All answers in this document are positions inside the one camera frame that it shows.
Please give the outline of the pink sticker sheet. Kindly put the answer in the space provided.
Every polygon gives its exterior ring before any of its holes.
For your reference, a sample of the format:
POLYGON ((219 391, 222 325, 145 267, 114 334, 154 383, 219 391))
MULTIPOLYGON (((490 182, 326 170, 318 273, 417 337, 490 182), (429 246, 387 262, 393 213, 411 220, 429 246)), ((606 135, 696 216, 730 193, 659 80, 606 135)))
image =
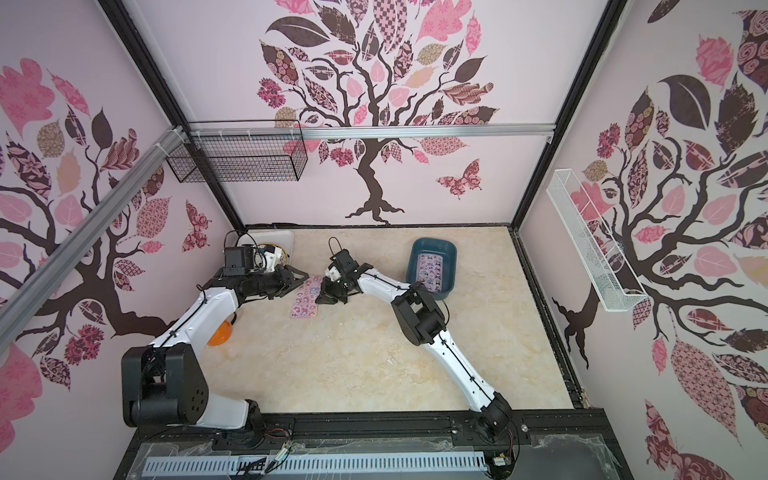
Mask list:
POLYGON ((291 318, 311 319, 317 316, 316 299, 320 294, 322 281, 323 276, 313 276, 299 288, 291 307, 291 318))

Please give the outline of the teal plastic storage box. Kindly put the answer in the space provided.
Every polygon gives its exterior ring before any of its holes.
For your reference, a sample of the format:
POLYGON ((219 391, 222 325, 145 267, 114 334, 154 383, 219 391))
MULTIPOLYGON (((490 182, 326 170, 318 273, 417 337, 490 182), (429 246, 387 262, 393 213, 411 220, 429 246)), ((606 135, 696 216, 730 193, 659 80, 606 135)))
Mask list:
POLYGON ((407 283, 421 283, 438 300, 455 286, 457 248, 447 240, 422 237, 413 244, 406 273, 407 283))

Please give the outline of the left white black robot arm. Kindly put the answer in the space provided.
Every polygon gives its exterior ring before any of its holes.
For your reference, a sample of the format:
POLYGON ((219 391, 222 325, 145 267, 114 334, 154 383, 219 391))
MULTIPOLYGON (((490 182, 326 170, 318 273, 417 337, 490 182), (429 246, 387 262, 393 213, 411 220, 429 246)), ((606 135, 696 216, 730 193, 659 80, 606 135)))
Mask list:
POLYGON ((258 405, 212 393, 199 355, 243 304, 282 298, 302 286, 309 275, 285 257, 275 245, 225 248, 224 265, 199 287, 192 306, 152 343, 123 355, 122 414, 127 426, 257 428, 258 405))

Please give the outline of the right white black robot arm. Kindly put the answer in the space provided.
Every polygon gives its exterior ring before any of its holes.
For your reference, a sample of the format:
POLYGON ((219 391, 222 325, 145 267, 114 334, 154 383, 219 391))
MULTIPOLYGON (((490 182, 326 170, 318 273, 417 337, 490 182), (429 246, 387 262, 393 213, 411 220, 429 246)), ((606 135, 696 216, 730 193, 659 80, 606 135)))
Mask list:
POLYGON ((505 397, 478 373, 448 329, 448 311, 420 283, 392 279, 368 263, 358 263, 348 250, 330 257, 318 304, 345 304, 354 295, 388 304, 405 338, 429 351, 461 390, 469 409, 479 415, 477 428, 492 441, 511 432, 513 410, 505 397))

